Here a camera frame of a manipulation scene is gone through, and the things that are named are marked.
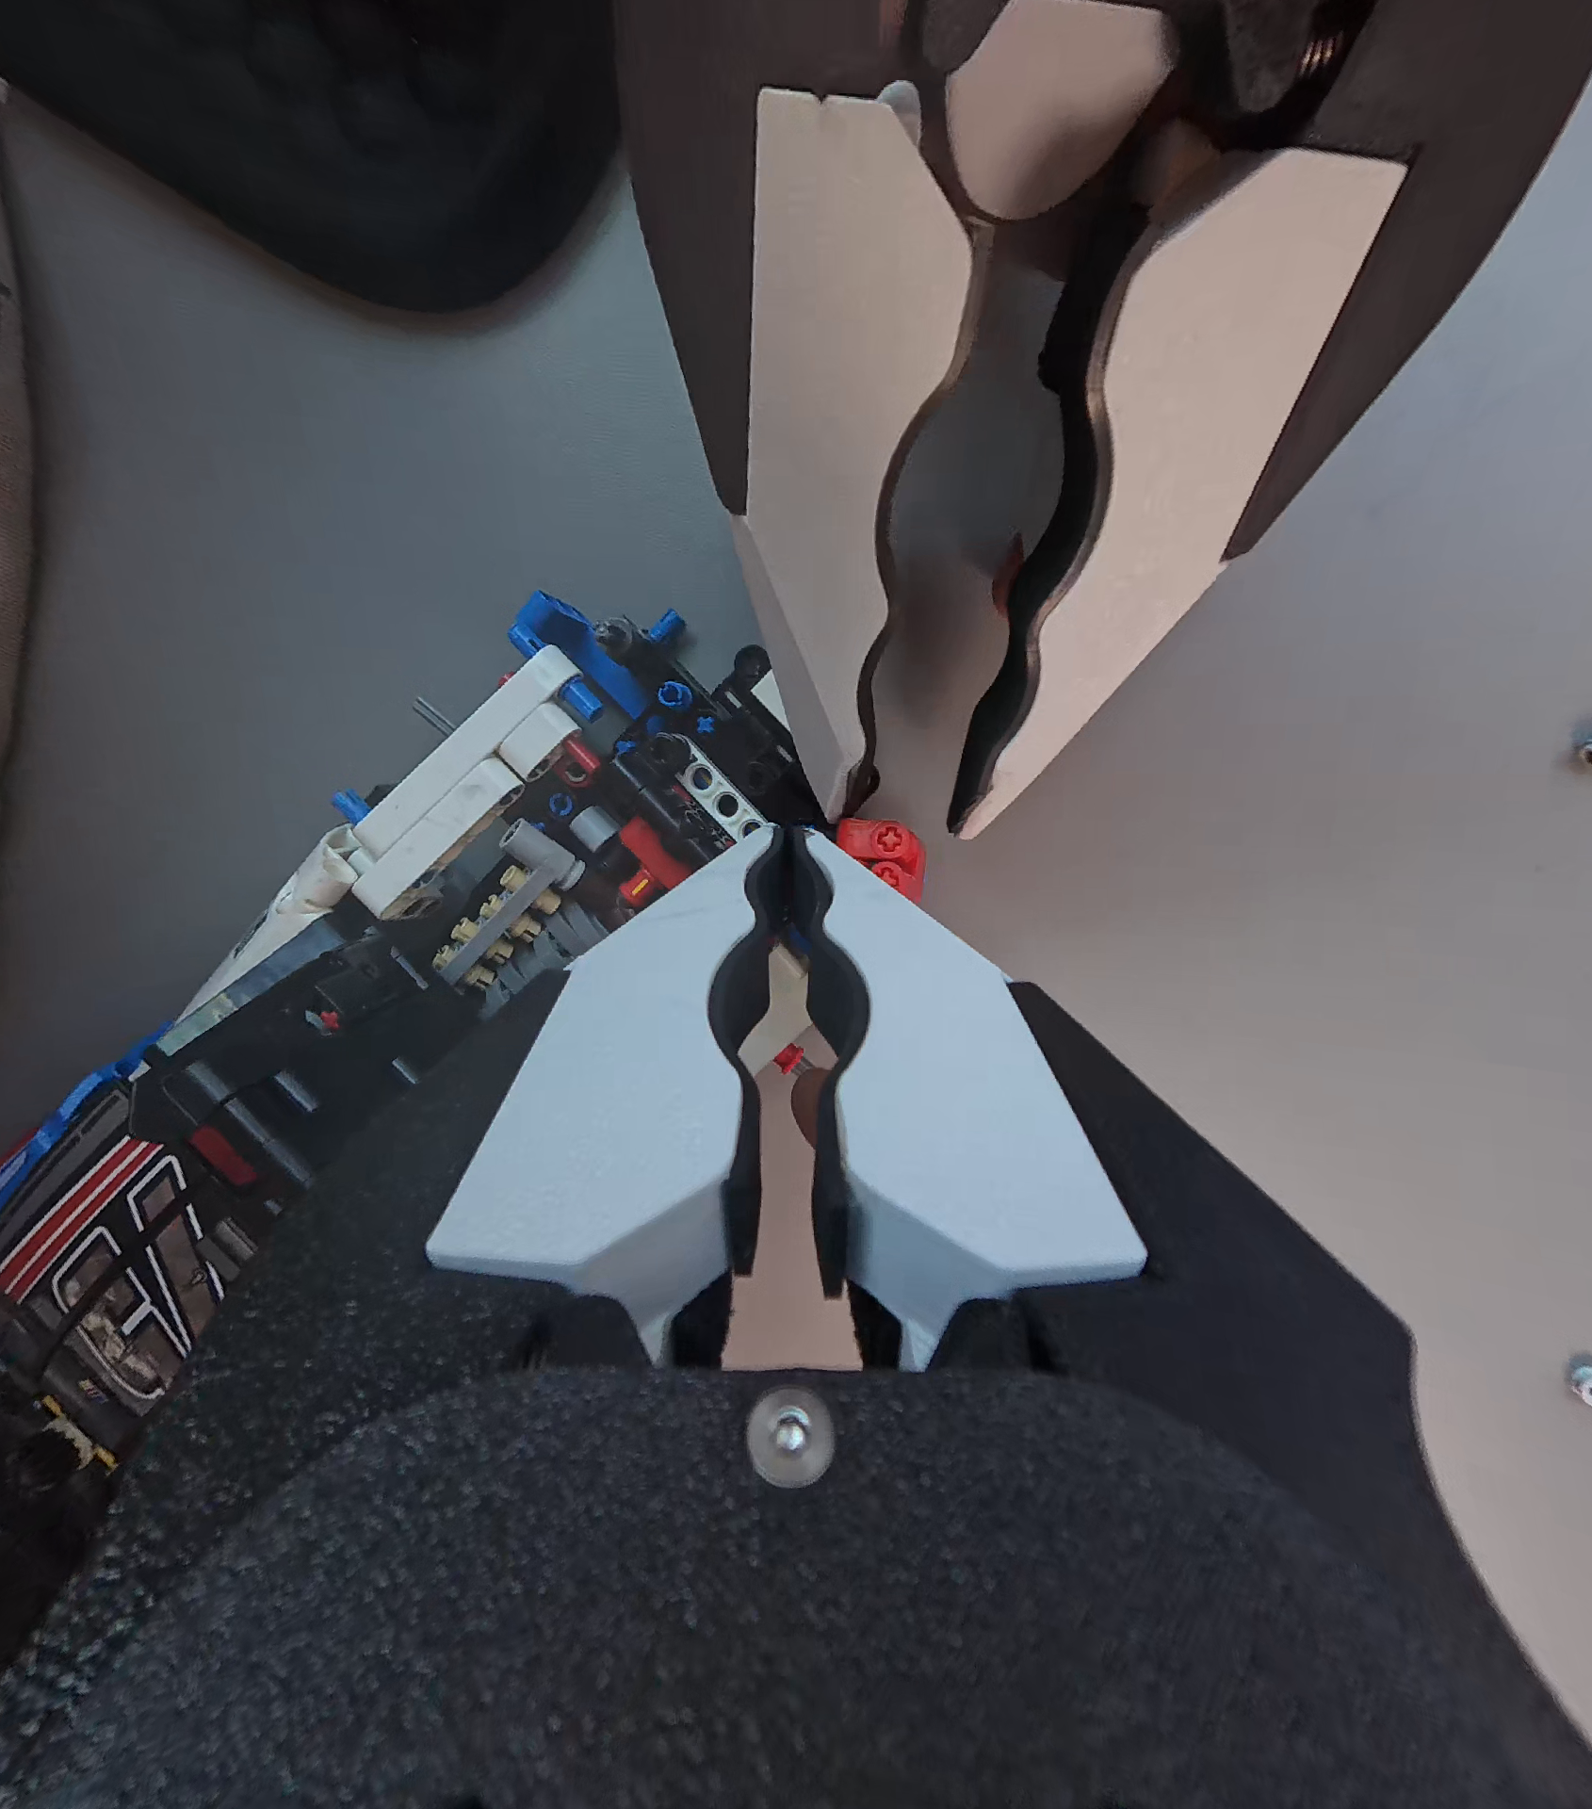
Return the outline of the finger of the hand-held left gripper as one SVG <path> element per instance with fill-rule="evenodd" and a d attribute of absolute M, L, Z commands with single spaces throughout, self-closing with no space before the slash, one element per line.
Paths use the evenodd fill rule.
<path fill-rule="evenodd" d="M 992 828 L 1224 574 L 1406 178 L 1348 152 L 1242 154 L 1150 218 L 1075 365 L 1060 502 L 1011 593 L 952 836 Z"/>
<path fill-rule="evenodd" d="M 932 171 L 911 82 L 756 103 L 747 491 L 734 534 L 809 787 L 830 823 L 875 792 L 873 676 L 892 517 L 964 378 L 994 231 Z"/>

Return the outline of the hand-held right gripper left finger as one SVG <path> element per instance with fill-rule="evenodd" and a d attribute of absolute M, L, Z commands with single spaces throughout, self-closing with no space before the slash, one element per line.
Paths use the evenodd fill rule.
<path fill-rule="evenodd" d="M 649 1360 L 751 1275 L 760 1090 L 792 834 L 760 830 L 581 956 L 427 1243 L 432 1267 L 615 1301 Z"/>

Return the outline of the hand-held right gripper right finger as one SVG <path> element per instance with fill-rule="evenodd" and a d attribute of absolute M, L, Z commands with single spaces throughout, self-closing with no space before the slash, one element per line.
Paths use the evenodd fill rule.
<path fill-rule="evenodd" d="M 819 1101 L 824 1288 L 869 1301 L 871 1365 L 928 1369 L 973 1301 L 1120 1284 L 1143 1235 L 1007 975 L 826 836 L 792 836 Z"/>

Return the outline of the red connector brick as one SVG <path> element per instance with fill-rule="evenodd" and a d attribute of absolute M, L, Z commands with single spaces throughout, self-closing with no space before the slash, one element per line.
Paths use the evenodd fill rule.
<path fill-rule="evenodd" d="M 915 830 L 898 821 L 841 819 L 834 841 L 894 892 L 917 905 L 924 902 L 928 849 Z"/>

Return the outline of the toy brick race car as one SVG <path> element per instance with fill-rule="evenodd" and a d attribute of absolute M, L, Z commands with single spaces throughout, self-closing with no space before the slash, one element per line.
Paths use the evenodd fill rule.
<path fill-rule="evenodd" d="M 0 1544 L 61 1565 L 282 1214 L 470 1035 L 694 872 L 824 830 L 770 653 L 536 593 L 489 700 L 338 826 L 195 1002 L 0 1162 Z"/>

